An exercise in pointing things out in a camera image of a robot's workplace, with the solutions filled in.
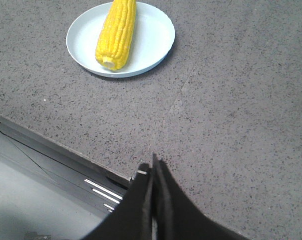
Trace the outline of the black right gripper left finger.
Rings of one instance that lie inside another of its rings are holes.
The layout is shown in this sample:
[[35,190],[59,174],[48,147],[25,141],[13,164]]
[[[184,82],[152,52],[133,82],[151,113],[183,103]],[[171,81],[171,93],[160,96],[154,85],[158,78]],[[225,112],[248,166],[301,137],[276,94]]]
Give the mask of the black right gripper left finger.
[[140,164],[135,179],[122,201],[83,239],[152,239],[152,190],[151,168],[147,163]]

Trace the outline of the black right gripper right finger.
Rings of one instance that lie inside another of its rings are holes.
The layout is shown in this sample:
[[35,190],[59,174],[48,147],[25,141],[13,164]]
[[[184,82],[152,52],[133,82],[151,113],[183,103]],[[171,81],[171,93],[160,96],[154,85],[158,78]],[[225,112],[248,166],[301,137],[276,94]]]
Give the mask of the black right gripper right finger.
[[168,166],[153,154],[153,201],[159,240],[245,240],[206,217],[186,196]]

